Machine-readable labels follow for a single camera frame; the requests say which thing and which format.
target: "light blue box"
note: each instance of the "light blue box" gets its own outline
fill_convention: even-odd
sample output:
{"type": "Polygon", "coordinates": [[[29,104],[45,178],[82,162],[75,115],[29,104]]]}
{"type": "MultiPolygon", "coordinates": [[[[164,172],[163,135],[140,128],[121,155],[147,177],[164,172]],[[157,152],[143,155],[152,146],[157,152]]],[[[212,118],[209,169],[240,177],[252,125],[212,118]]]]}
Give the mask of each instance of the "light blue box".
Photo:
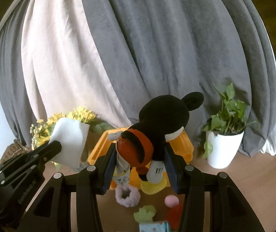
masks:
{"type": "Polygon", "coordinates": [[[168,222],[152,222],[139,224],[140,232],[170,232],[168,222]]]}

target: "potted plant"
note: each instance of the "potted plant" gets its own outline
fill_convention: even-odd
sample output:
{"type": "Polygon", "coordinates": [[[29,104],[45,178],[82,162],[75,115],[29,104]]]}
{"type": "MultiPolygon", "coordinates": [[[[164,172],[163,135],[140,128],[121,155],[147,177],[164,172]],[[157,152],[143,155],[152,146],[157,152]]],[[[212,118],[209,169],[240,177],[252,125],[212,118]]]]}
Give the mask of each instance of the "potted plant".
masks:
{"type": "Polygon", "coordinates": [[[211,167],[222,169],[227,167],[236,155],[246,126],[255,121],[247,123],[247,104],[235,99],[232,83],[223,93],[217,88],[216,90],[221,97],[222,107],[202,128],[202,131],[206,132],[203,157],[207,158],[211,167]]]}

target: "pink fuzzy ring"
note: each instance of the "pink fuzzy ring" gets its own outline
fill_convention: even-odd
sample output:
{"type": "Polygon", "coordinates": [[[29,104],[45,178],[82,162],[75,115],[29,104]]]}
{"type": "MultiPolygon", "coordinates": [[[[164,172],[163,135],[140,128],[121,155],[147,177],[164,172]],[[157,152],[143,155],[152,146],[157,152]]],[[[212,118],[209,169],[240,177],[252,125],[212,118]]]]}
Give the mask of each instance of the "pink fuzzy ring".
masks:
{"type": "Polygon", "coordinates": [[[127,208],[135,207],[140,201],[140,193],[138,188],[126,185],[126,186],[117,186],[115,188],[115,199],[117,203],[127,208]]]}

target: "yellow flower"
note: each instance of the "yellow flower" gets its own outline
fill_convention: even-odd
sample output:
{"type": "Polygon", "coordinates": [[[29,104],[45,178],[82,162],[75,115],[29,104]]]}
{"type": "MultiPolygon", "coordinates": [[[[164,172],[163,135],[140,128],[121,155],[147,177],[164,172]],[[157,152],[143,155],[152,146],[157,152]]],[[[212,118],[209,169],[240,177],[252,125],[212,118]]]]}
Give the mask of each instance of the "yellow flower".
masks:
{"type": "Polygon", "coordinates": [[[40,147],[44,143],[48,142],[50,140],[50,136],[48,137],[40,137],[37,139],[37,146],[40,147]]]}
{"type": "Polygon", "coordinates": [[[52,125],[56,123],[60,118],[65,117],[63,113],[55,113],[52,117],[48,118],[47,125],[52,125]]]}
{"type": "Polygon", "coordinates": [[[82,106],[78,106],[73,112],[69,112],[66,117],[79,120],[82,123],[90,124],[96,117],[96,114],[82,106]]]}

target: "yellow shoe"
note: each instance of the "yellow shoe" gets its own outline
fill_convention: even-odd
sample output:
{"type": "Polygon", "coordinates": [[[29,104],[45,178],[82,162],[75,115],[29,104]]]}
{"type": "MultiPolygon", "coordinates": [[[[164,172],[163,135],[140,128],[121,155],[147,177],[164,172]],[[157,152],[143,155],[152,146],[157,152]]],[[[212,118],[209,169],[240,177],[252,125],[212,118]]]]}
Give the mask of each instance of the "yellow shoe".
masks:
{"type": "Polygon", "coordinates": [[[166,187],[167,179],[163,177],[158,184],[152,184],[149,181],[141,181],[141,190],[146,194],[156,194],[166,187]]]}

